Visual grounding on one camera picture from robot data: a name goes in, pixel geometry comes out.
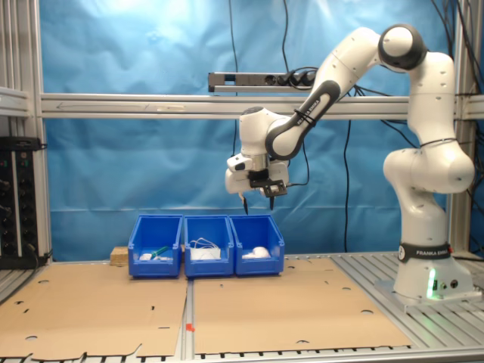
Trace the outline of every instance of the metal table surface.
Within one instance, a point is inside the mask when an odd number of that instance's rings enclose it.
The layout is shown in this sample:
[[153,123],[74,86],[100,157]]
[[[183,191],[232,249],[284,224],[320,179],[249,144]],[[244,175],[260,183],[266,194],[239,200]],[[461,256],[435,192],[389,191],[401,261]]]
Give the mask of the metal table surface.
[[[366,292],[382,312],[408,335],[412,341],[411,346],[197,355],[194,353],[196,332],[192,333],[181,329],[173,357],[136,358],[134,353],[128,356],[83,356],[75,361],[59,363],[484,361],[484,302],[462,302],[436,307],[419,307],[412,308],[408,313],[404,313],[391,304],[374,287],[375,281],[395,278],[398,268],[396,253],[291,255],[287,256],[286,259],[319,259],[323,257],[328,257],[335,262]],[[467,261],[461,261],[461,263],[471,270],[475,283],[484,287],[484,263],[479,264],[478,262]],[[2,296],[6,296],[9,291],[12,291],[28,276],[28,271],[0,271],[0,300]],[[192,323],[196,327],[193,298],[193,282],[189,281],[182,327],[188,323]],[[29,361],[30,357],[0,358],[0,363],[29,363]]]

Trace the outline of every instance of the green object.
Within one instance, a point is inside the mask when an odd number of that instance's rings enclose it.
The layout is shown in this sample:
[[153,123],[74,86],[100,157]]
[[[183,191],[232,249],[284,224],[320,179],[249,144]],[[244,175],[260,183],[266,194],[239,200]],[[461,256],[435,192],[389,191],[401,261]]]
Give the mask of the green object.
[[433,297],[433,282],[436,279],[436,270],[432,268],[429,273],[429,284],[427,287],[427,299],[432,299]]
[[159,250],[157,251],[154,251],[152,254],[151,254],[151,259],[154,259],[156,256],[158,255],[161,255],[163,252],[167,251],[168,250],[168,247],[165,246],[165,247],[161,247]]

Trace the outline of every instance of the electrical panel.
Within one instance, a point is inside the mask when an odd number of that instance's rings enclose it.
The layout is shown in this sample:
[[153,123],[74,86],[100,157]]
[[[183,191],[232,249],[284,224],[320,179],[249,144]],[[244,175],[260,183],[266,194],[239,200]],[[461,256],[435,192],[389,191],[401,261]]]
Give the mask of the electrical panel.
[[17,193],[20,222],[20,242],[23,247],[31,244],[39,253],[37,238],[36,191],[33,177],[33,152],[16,151]]
[[35,268],[39,255],[34,153],[38,139],[0,138],[0,269]]
[[11,151],[0,151],[0,256],[2,259],[18,257],[17,220],[14,190],[14,165]]

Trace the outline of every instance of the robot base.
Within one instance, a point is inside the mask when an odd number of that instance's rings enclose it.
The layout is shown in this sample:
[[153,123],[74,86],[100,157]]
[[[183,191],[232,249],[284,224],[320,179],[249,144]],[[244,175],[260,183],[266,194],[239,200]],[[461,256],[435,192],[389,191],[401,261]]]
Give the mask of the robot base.
[[443,297],[436,296],[433,298],[422,297],[421,299],[412,299],[410,297],[405,297],[395,292],[394,290],[394,280],[390,281],[376,281],[375,288],[381,292],[393,305],[401,309],[405,314],[412,307],[417,306],[435,306],[444,305],[449,303],[468,303],[472,301],[481,301],[482,292],[474,288],[475,290],[466,293],[460,293],[458,295]]

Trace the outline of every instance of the green light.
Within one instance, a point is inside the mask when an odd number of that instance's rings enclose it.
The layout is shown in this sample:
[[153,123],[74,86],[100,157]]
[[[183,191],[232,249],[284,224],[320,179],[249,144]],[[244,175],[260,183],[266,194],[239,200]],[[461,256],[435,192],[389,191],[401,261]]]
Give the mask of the green light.
[[427,299],[432,298],[433,294],[433,282],[436,279],[436,270],[432,268],[429,273],[429,284],[427,285]]

